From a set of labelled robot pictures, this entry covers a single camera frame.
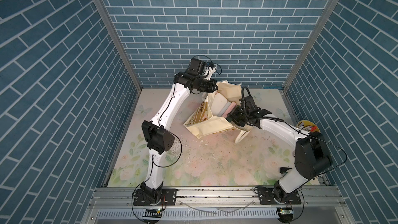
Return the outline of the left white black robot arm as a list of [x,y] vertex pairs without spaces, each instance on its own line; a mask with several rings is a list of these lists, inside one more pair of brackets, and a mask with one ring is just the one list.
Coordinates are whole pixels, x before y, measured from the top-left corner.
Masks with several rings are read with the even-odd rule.
[[178,138],[171,132],[173,120],[193,90],[212,93],[218,89],[217,81],[212,79],[215,72],[215,68],[207,68],[203,76],[188,71],[176,74],[172,89],[160,110],[150,121],[142,123],[144,138],[149,148],[149,164],[147,178],[140,185],[140,193],[151,205],[161,201],[163,169],[167,167],[161,162]]

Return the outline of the cream canvas tote bag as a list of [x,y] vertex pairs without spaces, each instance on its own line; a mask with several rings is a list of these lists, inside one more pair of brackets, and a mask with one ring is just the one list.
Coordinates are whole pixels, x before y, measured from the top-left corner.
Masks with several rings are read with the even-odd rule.
[[196,138],[207,135],[238,130],[235,143],[240,143],[253,129],[244,124],[243,127],[232,120],[227,120],[236,107],[240,107],[241,85],[234,85],[228,81],[217,83],[218,90],[213,93],[204,93],[203,102],[198,109],[183,124]]

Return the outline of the pink pencil case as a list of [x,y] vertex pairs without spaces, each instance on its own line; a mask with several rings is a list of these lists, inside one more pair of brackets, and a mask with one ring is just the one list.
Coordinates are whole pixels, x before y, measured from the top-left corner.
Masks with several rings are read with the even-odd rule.
[[228,106],[228,108],[226,109],[226,111],[222,114],[221,117],[223,118],[227,118],[227,115],[232,112],[238,105],[236,104],[236,102],[231,102],[231,104]]

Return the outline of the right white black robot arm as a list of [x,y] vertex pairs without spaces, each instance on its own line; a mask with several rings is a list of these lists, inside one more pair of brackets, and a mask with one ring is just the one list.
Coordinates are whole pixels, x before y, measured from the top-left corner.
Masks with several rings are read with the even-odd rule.
[[278,203],[286,203],[292,193],[320,175],[333,163],[321,133],[295,128],[265,109],[249,113],[237,106],[228,113],[227,120],[239,127],[250,125],[268,131],[294,148],[294,167],[274,184],[273,196]]

